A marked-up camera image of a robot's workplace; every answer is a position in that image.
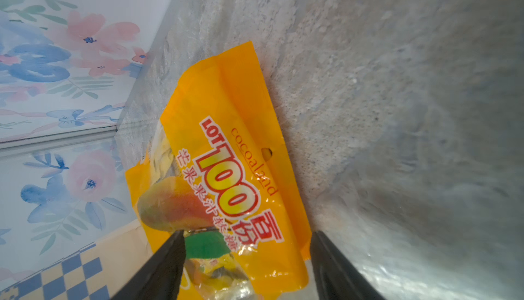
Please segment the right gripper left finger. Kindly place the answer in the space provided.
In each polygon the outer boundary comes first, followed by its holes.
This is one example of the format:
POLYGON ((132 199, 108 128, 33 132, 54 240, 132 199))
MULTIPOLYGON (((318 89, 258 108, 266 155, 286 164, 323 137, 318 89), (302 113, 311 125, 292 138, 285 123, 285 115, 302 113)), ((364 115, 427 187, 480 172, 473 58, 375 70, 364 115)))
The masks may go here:
POLYGON ((112 299, 176 300, 180 291, 185 260, 185 238, 180 230, 168 238, 112 299))

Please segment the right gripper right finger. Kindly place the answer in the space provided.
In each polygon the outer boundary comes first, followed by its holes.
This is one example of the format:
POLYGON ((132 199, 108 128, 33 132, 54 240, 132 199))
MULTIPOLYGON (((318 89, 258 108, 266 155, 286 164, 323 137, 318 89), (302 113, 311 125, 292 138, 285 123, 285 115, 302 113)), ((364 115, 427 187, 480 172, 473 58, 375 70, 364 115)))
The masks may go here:
POLYGON ((384 300, 324 232, 312 234, 310 255, 320 300, 384 300))

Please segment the blue checkered paper bag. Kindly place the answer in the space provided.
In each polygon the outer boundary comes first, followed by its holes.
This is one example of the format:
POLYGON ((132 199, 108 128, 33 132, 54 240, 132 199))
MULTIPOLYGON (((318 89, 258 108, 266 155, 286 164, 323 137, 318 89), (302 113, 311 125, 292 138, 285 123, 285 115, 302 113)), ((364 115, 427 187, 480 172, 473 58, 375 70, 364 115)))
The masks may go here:
POLYGON ((110 299, 151 257, 135 220, 1 291, 2 299, 110 299))

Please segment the yellow mango candy bag top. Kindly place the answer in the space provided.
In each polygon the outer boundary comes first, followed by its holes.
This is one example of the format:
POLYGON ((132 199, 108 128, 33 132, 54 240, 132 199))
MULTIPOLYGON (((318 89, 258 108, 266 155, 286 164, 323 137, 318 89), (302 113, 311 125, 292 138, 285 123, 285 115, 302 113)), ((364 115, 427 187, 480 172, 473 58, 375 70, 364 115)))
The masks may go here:
POLYGON ((151 249, 182 235, 179 299, 308 286, 311 227, 252 43, 182 74, 126 179, 151 249))

